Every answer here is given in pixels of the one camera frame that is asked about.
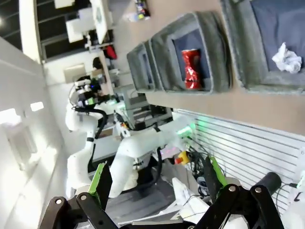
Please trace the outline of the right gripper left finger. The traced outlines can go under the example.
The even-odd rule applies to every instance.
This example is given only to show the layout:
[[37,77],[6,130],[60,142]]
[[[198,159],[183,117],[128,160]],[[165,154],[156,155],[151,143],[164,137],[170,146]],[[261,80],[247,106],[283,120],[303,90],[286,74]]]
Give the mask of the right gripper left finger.
[[74,229],[83,222],[88,222],[94,229],[118,228],[105,212],[111,186],[109,166],[101,163],[87,192],[81,192],[69,200],[54,197],[49,201],[47,228]]

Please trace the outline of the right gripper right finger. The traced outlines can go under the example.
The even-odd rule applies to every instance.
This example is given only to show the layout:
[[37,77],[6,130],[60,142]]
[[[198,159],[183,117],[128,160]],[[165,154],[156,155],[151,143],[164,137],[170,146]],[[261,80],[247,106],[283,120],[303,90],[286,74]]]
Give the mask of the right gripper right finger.
[[272,195],[279,190],[281,178],[267,173],[249,190],[228,183],[212,156],[203,163],[204,178],[211,194],[212,205],[197,223],[199,229],[220,229],[231,215],[241,215],[250,229],[282,229],[279,212]]

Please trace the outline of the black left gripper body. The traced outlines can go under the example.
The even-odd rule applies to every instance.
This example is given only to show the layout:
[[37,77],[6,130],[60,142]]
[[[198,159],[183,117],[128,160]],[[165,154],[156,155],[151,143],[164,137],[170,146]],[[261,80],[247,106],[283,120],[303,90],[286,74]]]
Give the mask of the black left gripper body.
[[95,105],[95,94],[92,91],[91,80],[80,80],[75,82],[75,90],[78,95],[78,106]]

